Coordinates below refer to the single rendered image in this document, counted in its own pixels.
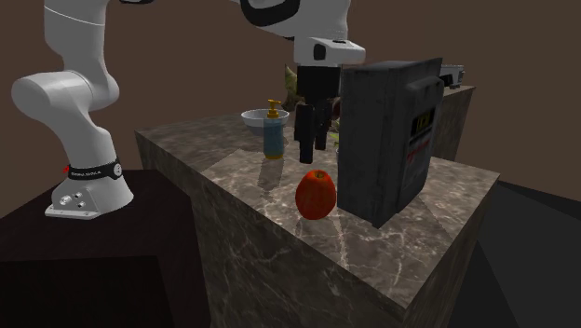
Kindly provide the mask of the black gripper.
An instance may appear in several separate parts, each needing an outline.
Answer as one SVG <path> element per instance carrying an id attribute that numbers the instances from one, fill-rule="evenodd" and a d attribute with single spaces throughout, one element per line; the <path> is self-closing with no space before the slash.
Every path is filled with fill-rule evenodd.
<path id="1" fill-rule="evenodd" d="M 319 101 L 339 96 L 341 68 L 325 66 L 297 67 L 297 94 L 307 104 L 296 107 L 294 139 L 299 142 L 300 162 L 311 164 L 313 161 L 314 109 Z M 325 150 L 327 133 L 331 124 L 331 103 L 320 102 L 316 107 L 315 149 Z"/>

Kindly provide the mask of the blue soap dispenser yellow pump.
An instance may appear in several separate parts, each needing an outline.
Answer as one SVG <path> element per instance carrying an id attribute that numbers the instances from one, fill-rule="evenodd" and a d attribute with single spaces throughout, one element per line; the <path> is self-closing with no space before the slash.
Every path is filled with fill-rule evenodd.
<path id="1" fill-rule="evenodd" d="M 280 159 L 284 155 L 282 118 L 276 109 L 281 101 L 268 100 L 269 110 L 263 120 L 263 154 L 267 159 Z"/>

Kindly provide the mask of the green leafy plant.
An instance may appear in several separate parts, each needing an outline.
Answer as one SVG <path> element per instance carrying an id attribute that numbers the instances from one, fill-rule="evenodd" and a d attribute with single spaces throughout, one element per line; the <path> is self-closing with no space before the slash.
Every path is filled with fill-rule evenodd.
<path id="1" fill-rule="evenodd" d="M 287 98 L 286 98 L 285 102 L 282 104 L 282 107 L 284 110 L 286 110 L 288 112 L 293 112 L 296 110 L 296 107 L 299 103 L 301 103 L 301 104 L 307 104 L 307 103 L 304 101 L 303 97 L 301 97 L 297 94 L 297 72 L 293 72 L 288 65 L 285 65 L 284 78 L 285 78 L 285 89 L 287 91 Z M 341 98 L 339 96 L 336 98 L 328 99 L 328 100 L 322 100 L 322 101 L 319 101 L 316 105 L 312 105 L 313 109 L 314 109 L 314 119 L 315 119 L 313 136 L 312 136 L 314 148 L 315 148 L 316 123 L 317 123 L 316 107 L 320 102 L 331 103 L 331 122 L 340 117 L 340 111 L 341 111 Z M 333 130 L 333 127 L 331 125 L 332 125 L 332 123 L 329 126 L 329 130 Z"/>

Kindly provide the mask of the white bowl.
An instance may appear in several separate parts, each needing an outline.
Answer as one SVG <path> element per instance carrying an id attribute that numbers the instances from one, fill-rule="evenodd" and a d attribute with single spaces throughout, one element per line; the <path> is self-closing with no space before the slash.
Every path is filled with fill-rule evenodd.
<path id="1" fill-rule="evenodd" d="M 252 109 L 241 114 L 244 124 L 248 130 L 256 136 L 263 136 L 263 122 L 268 118 L 269 109 Z M 290 113 L 285 110 L 277 110 L 281 125 L 284 127 L 289 119 Z"/>

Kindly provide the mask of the dark grey boxy appliance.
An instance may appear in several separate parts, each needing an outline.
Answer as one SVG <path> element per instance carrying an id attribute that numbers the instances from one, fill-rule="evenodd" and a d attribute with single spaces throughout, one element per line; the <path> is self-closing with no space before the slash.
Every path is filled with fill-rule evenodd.
<path id="1" fill-rule="evenodd" d="M 337 205 L 379 228 L 426 183 L 444 83 L 442 60 L 348 68 L 341 81 Z"/>

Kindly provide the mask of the red apple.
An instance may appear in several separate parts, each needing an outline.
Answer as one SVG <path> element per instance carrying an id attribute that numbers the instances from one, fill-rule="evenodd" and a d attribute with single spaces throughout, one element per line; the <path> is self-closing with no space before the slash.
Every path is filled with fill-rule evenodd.
<path id="1" fill-rule="evenodd" d="M 319 220 L 328 216 L 336 204 L 336 187 L 323 170 L 309 171 L 295 192 L 295 203 L 304 219 Z"/>

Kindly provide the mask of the grey metal appliance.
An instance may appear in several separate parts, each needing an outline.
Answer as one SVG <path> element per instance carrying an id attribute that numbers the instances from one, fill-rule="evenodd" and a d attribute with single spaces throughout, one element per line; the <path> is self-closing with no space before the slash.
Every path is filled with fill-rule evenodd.
<path id="1" fill-rule="evenodd" d="M 445 87 L 458 89 L 462 85 L 465 66 L 460 64 L 442 64 L 439 78 L 444 82 Z"/>

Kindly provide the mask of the dark robot stand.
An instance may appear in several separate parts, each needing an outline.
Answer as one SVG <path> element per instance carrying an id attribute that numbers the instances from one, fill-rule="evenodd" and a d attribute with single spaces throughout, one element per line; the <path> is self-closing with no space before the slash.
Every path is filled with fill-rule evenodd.
<path id="1" fill-rule="evenodd" d="M 210 328 L 190 198 L 126 180 L 130 204 L 93 220 L 46 217 L 49 191 L 0 218 L 0 328 Z"/>

